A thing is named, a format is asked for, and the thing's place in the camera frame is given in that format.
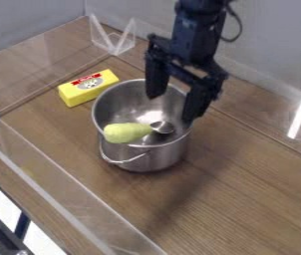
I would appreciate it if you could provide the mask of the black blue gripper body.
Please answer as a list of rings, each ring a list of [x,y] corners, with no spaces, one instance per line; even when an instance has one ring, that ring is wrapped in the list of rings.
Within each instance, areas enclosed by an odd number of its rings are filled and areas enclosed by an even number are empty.
[[[178,0],[174,6],[172,37],[149,34],[148,51],[160,52],[168,58],[169,76],[178,79],[193,77],[184,68],[192,66],[209,77],[224,76],[227,72],[214,61],[227,13],[228,0]]]

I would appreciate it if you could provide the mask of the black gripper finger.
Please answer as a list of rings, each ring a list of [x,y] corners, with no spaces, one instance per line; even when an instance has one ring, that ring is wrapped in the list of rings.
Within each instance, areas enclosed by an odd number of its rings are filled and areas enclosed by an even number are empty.
[[[224,81],[224,76],[182,79],[190,87],[182,110],[182,120],[186,123],[192,124],[205,114],[210,103],[218,98]]]
[[[169,70],[168,58],[154,51],[146,52],[146,92],[153,100],[160,97],[168,88]]]

